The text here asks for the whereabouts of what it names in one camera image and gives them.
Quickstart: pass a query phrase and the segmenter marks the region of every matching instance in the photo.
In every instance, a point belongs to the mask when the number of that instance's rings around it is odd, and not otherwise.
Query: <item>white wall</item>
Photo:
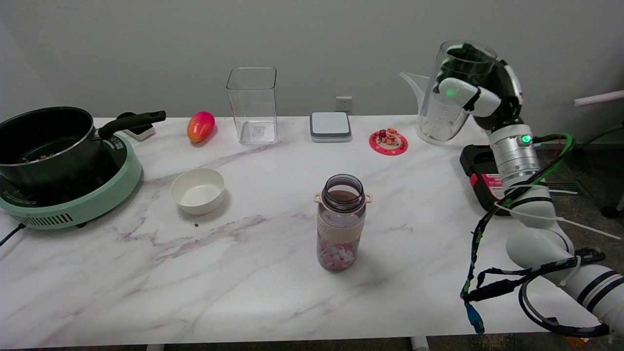
[[[0,121],[55,104],[56,100],[0,21]]]
[[[11,113],[51,101],[228,116],[230,69],[274,66],[281,115],[332,110],[335,95],[353,114],[407,114],[399,71],[429,74],[442,41],[466,38],[513,65],[535,132],[583,138],[624,118],[624,102],[572,108],[624,89],[622,0],[0,0],[0,20],[23,52],[2,54]],[[28,64],[25,81],[6,69]]]

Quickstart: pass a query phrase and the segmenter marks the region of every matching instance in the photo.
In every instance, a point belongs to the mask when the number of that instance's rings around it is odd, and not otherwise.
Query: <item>blue connector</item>
[[[472,326],[474,327],[474,331],[477,334],[485,333],[483,320],[481,319],[481,316],[479,315],[477,310],[474,309],[471,304],[466,304],[466,313],[468,313],[468,320],[470,321],[470,324],[472,324]]]

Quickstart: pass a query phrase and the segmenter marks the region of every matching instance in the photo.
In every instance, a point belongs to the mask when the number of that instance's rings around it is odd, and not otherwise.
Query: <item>wall outlet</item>
[[[351,112],[353,108],[353,97],[336,96],[336,112]]]

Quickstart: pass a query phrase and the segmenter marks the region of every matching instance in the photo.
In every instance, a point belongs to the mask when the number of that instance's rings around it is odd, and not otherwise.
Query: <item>mint green induction cooker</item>
[[[130,143],[115,135],[89,174],[55,189],[17,189],[0,177],[0,207],[28,228],[82,227],[119,205],[135,189],[141,163]]]

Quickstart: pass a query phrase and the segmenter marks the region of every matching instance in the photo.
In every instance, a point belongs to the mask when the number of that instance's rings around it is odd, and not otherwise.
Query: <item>clear plastic container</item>
[[[325,269],[344,270],[358,258],[366,204],[372,201],[362,183],[349,174],[334,175],[314,195],[318,203],[316,255]]]
[[[467,46],[480,52],[465,54],[463,48]],[[490,74],[496,57],[492,49],[474,42],[442,43],[417,122],[416,130],[421,139],[432,144],[449,141],[462,129],[469,115],[462,106],[454,104],[445,94],[441,94],[437,89],[438,84],[445,78],[454,77],[479,86]]]
[[[274,144],[279,138],[272,67],[238,67],[228,79],[228,96],[241,144]]]

